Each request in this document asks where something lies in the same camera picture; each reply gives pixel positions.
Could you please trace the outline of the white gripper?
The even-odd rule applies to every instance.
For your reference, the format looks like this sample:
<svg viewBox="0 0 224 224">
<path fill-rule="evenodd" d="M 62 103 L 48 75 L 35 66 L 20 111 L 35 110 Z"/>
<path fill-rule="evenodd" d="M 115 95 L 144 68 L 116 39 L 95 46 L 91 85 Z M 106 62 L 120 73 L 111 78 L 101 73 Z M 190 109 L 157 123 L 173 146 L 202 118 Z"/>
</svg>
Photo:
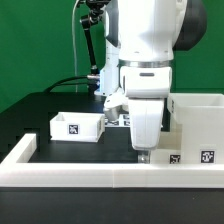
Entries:
<svg viewBox="0 0 224 224">
<path fill-rule="evenodd" d="M 132 146 L 138 152 L 138 162 L 150 163 L 150 150 L 158 145 L 164 100 L 129 99 L 130 132 Z"/>
</svg>

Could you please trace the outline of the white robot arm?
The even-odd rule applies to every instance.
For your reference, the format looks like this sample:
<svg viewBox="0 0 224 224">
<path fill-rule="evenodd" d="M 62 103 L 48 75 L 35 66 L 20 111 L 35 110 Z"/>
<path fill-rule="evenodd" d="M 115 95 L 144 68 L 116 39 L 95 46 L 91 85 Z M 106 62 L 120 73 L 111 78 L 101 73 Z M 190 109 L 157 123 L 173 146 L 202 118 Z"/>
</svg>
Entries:
<svg viewBox="0 0 224 224">
<path fill-rule="evenodd" d="M 116 54 L 100 80 L 104 113 L 111 121 L 126 110 L 138 161 L 148 163 L 158 147 L 165 101 L 172 83 L 174 52 L 193 48 L 207 29 L 203 0 L 110 0 L 106 39 Z"/>
</svg>

